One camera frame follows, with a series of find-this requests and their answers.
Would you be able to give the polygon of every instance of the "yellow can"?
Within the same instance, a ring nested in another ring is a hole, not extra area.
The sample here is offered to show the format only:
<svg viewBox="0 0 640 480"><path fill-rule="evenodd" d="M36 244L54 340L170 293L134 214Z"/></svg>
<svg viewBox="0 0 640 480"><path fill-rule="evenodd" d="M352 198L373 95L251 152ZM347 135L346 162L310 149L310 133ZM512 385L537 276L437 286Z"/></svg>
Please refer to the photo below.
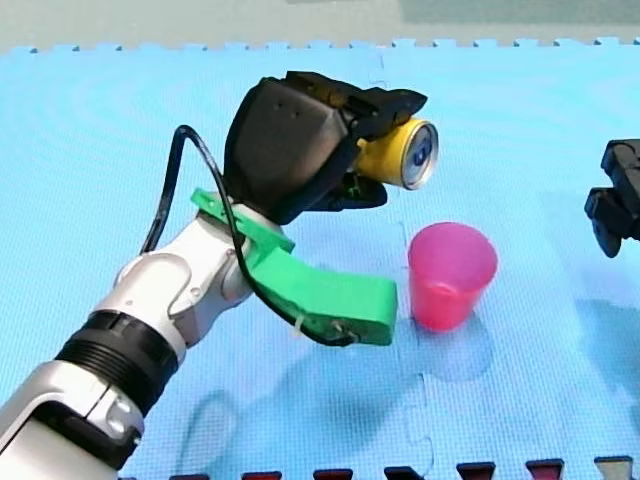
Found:
<svg viewBox="0 0 640 480"><path fill-rule="evenodd" d="M421 119L411 118L387 136L360 140L355 170L365 177L408 190L422 187L438 160L438 130Z"/></svg>

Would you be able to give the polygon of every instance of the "pink cup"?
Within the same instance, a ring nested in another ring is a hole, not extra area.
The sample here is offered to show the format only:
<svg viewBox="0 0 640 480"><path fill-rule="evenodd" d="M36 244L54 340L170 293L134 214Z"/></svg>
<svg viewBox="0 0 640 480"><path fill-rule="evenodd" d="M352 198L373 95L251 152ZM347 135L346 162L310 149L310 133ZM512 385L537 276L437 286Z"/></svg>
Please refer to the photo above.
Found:
<svg viewBox="0 0 640 480"><path fill-rule="evenodd" d="M498 256L476 229L437 223L409 247L411 311L423 327L445 332L463 323L498 269Z"/></svg>

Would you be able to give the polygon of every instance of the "black cable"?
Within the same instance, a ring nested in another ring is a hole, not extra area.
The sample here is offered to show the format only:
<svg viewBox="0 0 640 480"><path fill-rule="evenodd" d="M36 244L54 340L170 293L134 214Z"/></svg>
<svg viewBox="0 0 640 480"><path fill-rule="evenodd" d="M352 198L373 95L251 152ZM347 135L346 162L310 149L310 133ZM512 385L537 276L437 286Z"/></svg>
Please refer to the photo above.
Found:
<svg viewBox="0 0 640 480"><path fill-rule="evenodd" d="M257 284L255 279L251 275L251 272L249 272L249 268L247 267L244 254L242 252L242 235L240 235L240 232L238 231L236 225L236 217L233 214L231 202L229 201L229 196L227 195L226 189L224 187L222 174L220 173L220 170L218 170L213 155L211 155L211 152L207 148L204 141L200 138L200 135L198 135L198 133L188 125L179 126L173 134L173 140L171 142L171 149L169 150L169 160L167 162L167 170L164 179L164 186L162 188L162 194L160 196L160 202L158 204L156 215L151 224L151 229L149 230L140 253L147 253L156 248L164 227L167 223L169 211L171 210L171 204L173 202L173 195L175 193L176 184L178 182L178 173L180 171L184 142L187 138L193 142L195 147L198 149L198 152L200 152L200 155L207 164L207 167L216 182L216 187L218 188L218 193L220 194L220 199L222 200L225 216L229 219L228 225L231 233L231 239L233 241L233 248L238 260L238 266L240 267L240 271L242 272L246 282L249 284L256 296L267 307L269 307L271 310L273 310L274 313L282 317L288 324L296 327L296 319L288 312L281 309L274 302L272 302L271 299L262 291L261 287ZM354 343L354 339L349 335L345 335L344 337L337 340L326 340L310 331L307 327L304 326L304 324L300 325L299 328L302 334L321 345L330 347L346 347Z"/></svg>

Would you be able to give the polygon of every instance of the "gray wall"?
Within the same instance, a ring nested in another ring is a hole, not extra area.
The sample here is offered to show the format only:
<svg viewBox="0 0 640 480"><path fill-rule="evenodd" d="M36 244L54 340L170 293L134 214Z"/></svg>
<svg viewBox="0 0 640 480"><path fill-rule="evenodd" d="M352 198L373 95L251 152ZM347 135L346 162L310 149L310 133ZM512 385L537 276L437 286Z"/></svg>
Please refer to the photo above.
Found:
<svg viewBox="0 0 640 480"><path fill-rule="evenodd" d="M639 7L638 0L0 0L0 51L103 41L125 47L311 39L342 45L394 37L631 41L640 36Z"/></svg>

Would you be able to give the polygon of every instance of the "green 3d-printed part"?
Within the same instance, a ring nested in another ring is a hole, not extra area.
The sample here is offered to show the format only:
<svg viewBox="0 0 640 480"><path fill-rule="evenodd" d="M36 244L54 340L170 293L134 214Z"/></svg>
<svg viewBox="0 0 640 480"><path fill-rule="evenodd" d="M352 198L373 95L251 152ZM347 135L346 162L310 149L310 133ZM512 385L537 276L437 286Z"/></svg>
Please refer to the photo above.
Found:
<svg viewBox="0 0 640 480"><path fill-rule="evenodd" d="M197 189L191 200L228 223L217 196ZM275 304L327 340L350 332L360 343L392 342L398 307L395 282L306 265L291 255L295 244L286 236L238 211L234 214L238 231L252 241L247 267Z"/></svg>

